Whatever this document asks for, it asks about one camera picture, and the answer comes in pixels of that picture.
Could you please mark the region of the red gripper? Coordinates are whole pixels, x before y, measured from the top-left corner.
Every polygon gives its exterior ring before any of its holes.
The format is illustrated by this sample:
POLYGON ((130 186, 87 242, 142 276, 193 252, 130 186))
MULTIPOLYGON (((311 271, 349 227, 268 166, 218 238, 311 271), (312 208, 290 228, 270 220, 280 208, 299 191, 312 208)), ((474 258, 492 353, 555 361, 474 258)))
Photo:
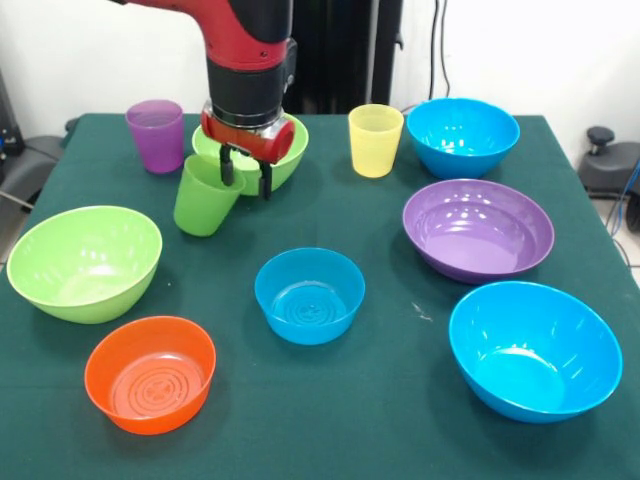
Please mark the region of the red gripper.
POLYGON ((261 172, 259 194, 269 200, 272 194, 272 166, 284 158, 293 144, 295 125, 283 112, 266 127, 240 128, 225 124, 214 115, 213 105, 207 100, 201 112, 201 127, 205 135, 220 147, 221 180, 226 186, 234 184, 232 147, 259 161, 261 172))

